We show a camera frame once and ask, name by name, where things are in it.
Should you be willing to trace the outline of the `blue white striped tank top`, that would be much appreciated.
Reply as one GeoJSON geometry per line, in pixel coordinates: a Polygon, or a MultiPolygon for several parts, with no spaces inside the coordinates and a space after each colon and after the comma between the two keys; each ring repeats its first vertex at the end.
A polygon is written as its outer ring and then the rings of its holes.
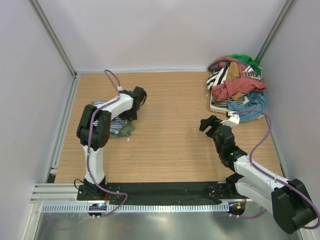
{"type": "MultiPolygon", "coordinates": [[[[99,105],[105,104],[106,101],[103,100],[94,100],[92,105],[98,107],[99,105]]],[[[122,128],[128,123],[128,120],[122,119],[116,116],[110,123],[110,134],[117,135],[122,128]]]]}

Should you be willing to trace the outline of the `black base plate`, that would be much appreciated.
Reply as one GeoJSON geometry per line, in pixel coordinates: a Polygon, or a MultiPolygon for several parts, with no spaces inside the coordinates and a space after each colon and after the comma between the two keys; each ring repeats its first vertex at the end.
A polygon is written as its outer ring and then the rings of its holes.
{"type": "Polygon", "coordinates": [[[107,193],[91,183],[77,187],[78,201],[108,201],[120,205],[128,195],[125,205],[136,206],[200,206],[218,205],[223,200],[244,199],[224,181],[203,182],[132,182],[108,183],[107,193]]]}

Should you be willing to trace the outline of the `teal blue garment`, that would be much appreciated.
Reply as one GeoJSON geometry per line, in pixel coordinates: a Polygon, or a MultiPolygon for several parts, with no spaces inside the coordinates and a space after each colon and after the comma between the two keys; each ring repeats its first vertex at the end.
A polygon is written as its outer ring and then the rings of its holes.
{"type": "Polygon", "coordinates": [[[228,104],[228,110],[240,112],[239,118],[241,123],[250,122],[264,115],[268,105],[268,98],[264,92],[251,91],[246,94],[248,102],[237,104],[232,101],[228,104]]]}

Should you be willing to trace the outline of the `olive green tank top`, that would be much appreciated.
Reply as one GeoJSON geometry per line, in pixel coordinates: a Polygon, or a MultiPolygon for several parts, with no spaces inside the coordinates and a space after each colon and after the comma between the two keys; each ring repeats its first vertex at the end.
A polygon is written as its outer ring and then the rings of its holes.
{"type": "Polygon", "coordinates": [[[123,125],[123,127],[114,132],[110,132],[110,138],[122,138],[131,136],[132,132],[136,129],[135,124],[129,121],[123,125]]]}

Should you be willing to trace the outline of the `bright green garment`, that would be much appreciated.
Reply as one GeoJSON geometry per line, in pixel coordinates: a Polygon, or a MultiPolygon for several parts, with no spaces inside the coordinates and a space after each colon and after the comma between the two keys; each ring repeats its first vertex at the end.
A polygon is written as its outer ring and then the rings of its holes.
{"type": "Polygon", "coordinates": [[[232,54],[229,57],[235,58],[235,59],[238,59],[244,63],[247,63],[252,68],[259,68],[260,67],[259,64],[255,60],[253,60],[250,56],[245,55],[245,54],[232,54]]]}

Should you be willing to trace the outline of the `white plastic tray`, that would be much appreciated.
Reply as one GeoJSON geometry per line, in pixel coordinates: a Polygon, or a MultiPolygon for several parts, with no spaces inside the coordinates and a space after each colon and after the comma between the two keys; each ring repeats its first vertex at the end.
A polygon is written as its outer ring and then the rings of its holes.
{"type": "Polygon", "coordinates": [[[250,91],[241,96],[238,100],[233,100],[231,97],[226,100],[216,101],[213,94],[210,94],[209,108],[213,112],[241,112],[240,122],[249,122],[259,119],[263,116],[262,113],[268,105],[268,98],[264,92],[250,91]]]}

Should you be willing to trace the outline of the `black white striped garment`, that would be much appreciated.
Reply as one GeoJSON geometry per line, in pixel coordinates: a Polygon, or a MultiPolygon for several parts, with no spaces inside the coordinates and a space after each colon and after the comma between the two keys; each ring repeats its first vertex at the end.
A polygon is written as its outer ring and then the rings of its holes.
{"type": "MultiPolygon", "coordinates": [[[[223,67],[220,70],[214,71],[206,81],[207,90],[211,91],[213,87],[223,84],[224,81],[227,79],[228,71],[229,67],[223,67]]],[[[216,101],[212,95],[211,104],[214,107],[227,109],[229,104],[232,102],[235,102],[237,105],[243,105],[244,96],[244,94],[240,93],[239,96],[229,97],[222,101],[216,101]]]]}

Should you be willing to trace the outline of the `aluminium frame post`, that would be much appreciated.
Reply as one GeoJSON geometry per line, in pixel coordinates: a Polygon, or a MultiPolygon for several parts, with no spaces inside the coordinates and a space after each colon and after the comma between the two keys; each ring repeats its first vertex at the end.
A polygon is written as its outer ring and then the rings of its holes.
{"type": "Polygon", "coordinates": [[[44,10],[42,9],[40,3],[37,0],[29,0],[30,5],[35,11],[35,14],[39,18],[41,24],[43,25],[45,31],[47,32],[50,40],[52,41],[54,47],[56,48],[58,54],[60,55],[63,63],[65,64],[68,71],[71,73],[71,76],[75,79],[77,72],[75,71],[70,59],[67,56],[62,44],[60,43],[50,21],[48,20],[44,10]]]}
{"type": "Polygon", "coordinates": [[[279,14],[277,15],[275,22],[273,23],[266,39],[264,40],[255,61],[260,64],[262,59],[264,58],[267,50],[269,49],[270,45],[272,44],[273,40],[275,39],[277,33],[280,31],[283,23],[285,22],[286,18],[290,14],[292,8],[294,7],[296,0],[286,0],[284,2],[283,7],[281,8],[279,14]]]}

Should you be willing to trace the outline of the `right aluminium frame post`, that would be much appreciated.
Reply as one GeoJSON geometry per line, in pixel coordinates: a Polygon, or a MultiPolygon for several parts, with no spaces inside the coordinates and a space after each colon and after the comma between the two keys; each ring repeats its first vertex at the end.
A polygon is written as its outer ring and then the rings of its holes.
{"type": "Polygon", "coordinates": [[[286,0],[284,2],[283,7],[281,8],[279,14],[277,15],[275,22],[273,23],[266,39],[264,40],[255,61],[260,64],[262,59],[264,58],[267,50],[269,49],[270,45],[272,44],[273,40],[275,39],[277,33],[280,31],[283,23],[285,22],[286,18],[290,14],[292,8],[294,7],[296,0],[286,0]]]}

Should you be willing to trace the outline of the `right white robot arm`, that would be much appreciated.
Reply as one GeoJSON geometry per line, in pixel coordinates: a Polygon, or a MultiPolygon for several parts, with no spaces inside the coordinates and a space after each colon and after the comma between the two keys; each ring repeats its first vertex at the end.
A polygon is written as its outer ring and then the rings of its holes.
{"type": "Polygon", "coordinates": [[[240,123],[237,113],[229,112],[225,120],[211,115],[201,119],[199,130],[213,139],[221,163],[233,171],[226,179],[225,192],[231,198],[247,197],[272,214],[277,225],[287,234],[304,229],[320,219],[320,211],[312,202],[306,186],[299,179],[288,180],[253,160],[236,145],[232,128],[240,123]]]}

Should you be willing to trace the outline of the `red patterned garment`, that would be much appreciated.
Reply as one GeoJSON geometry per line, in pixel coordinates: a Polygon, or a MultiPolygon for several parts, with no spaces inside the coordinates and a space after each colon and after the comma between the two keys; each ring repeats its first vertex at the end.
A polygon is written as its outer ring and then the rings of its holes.
{"type": "Polygon", "coordinates": [[[263,92],[267,89],[267,85],[263,82],[261,76],[249,64],[234,57],[218,58],[208,66],[207,70],[213,73],[220,71],[222,68],[230,67],[231,64],[236,64],[239,77],[226,78],[222,83],[211,87],[211,93],[217,102],[224,101],[238,93],[263,92]]]}

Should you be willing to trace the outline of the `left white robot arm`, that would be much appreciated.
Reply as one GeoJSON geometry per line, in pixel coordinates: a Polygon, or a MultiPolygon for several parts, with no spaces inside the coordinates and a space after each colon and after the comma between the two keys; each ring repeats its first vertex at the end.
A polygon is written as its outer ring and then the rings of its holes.
{"type": "Polygon", "coordinates": [[[136,86],[132,91],[120,90],[118,96],[106,102],[85,106],[76,131],[86,157],[85,177],[77,193],[79,201],[102,200],[107,194],[103,152],[110,138],[111,123],[116,117],[136,120],[146,99],[146,91],[136,86]]]}

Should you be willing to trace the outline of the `left aluminium frame post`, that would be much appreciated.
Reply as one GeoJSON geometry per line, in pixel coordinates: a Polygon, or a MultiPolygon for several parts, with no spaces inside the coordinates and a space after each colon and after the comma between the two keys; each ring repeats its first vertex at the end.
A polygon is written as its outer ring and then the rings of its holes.
{"type": "Polygon", "coordinates": [[[52,41],[54,47],[56,48],[58,54],[60,55],[63,63],[65,64],[68,71],[71,73],[71,76],[75,79],[77,72],[75,71],[70,59],[67,56],[62,44],[60,43],[50,21],[48,20],[44,10],[42,9],[40,3],[37,0],[29,0],[30,5],[35,11],[35,14],[39,18],[41,24],[43,25],[45,31],[47,32],[50,40],[52,41]]]}

